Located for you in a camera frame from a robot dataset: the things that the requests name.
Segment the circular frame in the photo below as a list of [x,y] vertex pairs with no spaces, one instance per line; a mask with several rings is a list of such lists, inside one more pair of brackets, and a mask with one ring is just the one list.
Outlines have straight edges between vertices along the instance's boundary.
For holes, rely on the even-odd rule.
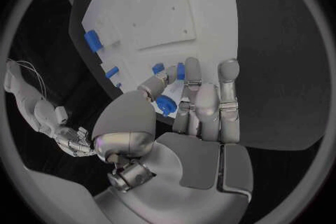
[[[0,31],[0,81],[6,70],[6,58],[13,42],[16,30],[26,10],[33,0],[15,0],[7,16],[3,18]],[[304,178],[294,191],[274,210],[257,224],[280,224],[293,221],[318,192],[332,168],[336,156],[336,51],[331,24],[319,0],[303,0],[310,10],[319,28],[327,52],[331,97],[330,112],[324,138],[319,151]],[[16,149],[8,125],[4,89],[0,89],[0,158],[15,188],[28,205],[47,223],[77,223],[69,214],[60,210],[36,185],[24,166]]]

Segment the blue plastic part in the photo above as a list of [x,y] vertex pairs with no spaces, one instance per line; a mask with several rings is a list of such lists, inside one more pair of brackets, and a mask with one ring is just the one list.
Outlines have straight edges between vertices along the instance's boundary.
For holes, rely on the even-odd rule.
[[157,63],[152,67],[153,73],[154,74],[158,74],[161,71],[163,71],[165,69],[165,66],[163,63]]
[[156,99],[158,108],[163,112],[163,116],[168,116],[170,113],[174,113],[178,106],[172,98],[166,95],[161,95]]
[[178,80],[184,80],[185,77],[185,68],[184,68],[184,64],[179,63],[178,64]]
[[119,72],[119,68],[117,66],[113,67],[110,71],[108,71],[105,76],[107,78],[110,78],[112,76],[114,76],[115,74],[117,74]]
[[87,32],[84,37],[92,52],[95,53],[102,48],[102,44],[95,30]]

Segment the black background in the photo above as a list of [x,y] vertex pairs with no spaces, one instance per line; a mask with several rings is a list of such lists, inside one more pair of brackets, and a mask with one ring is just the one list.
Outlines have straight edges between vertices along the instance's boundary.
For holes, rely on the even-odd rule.
[[[335,0],[326,0],[329,2],[329,13],[333,14],[336,10]],[[5,3],[8,0],[1,0],[2,11],[5,11]],[[25,203],[21,200],[6,173],[1,169],[1,194],[2,194],[2,223],[16,223],[24,220],[27,223],[40,223],[35,214],[27,208]],[[316,196],[314,201],[309,205],[306,211],[294,223],[310,223],[314,218],[322,222],[333,222],[335,219],[333,212],[333,198],[336,191],[334,187],[336,182],[336,169],[334,168],[330,174],[326,184],[323,186],[321,192]]]

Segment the blue knob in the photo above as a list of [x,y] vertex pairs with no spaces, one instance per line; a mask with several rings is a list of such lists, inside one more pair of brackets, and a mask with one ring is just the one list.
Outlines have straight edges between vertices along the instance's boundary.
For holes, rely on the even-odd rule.
[[182,64],[182,63],[178,64],[177,73],[178,73],[178,80],[184,80],[184,77],[185,77],[185,67],[184,67],[184,64]]
[[84,38],[85,38],[86,42],[88,43],[92,52],[95,53],[102,48],[102,44],[100,43],[98,34],[96,33],[95,30],[91,30],[91,31],[87,32],[84,35]]
[[166,95],[161,95],[156,99],[158,108],[163,112],[164,116],[168,116],[170,113],[174,113],[178,106],[172,98]]
[[110,78],[112,76],[114,76],[115,74],[117,74],[119,72],[119,68],[117,66],[113,67],[110,71],[108,71],[105,76],[107,78]]
[[163,71],[165,69],[165,66],[163,63],[157,63],[152,67],[153,73],[154,74],[158,74],[161,71]]

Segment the white robotic arm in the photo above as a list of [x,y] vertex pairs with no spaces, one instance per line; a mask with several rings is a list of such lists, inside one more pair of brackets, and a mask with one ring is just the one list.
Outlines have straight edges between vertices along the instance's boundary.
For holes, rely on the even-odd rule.
[[68,115],[65,108],[55,108],[36,88],[28,84],[22,76],[20,65],[14,60],[7,62],[4,89],[14,94],[21,115],[36,132],[54,139],[71,156],[95,154],[87,140],[87,131],[80,128],[76,132],[66,127]]

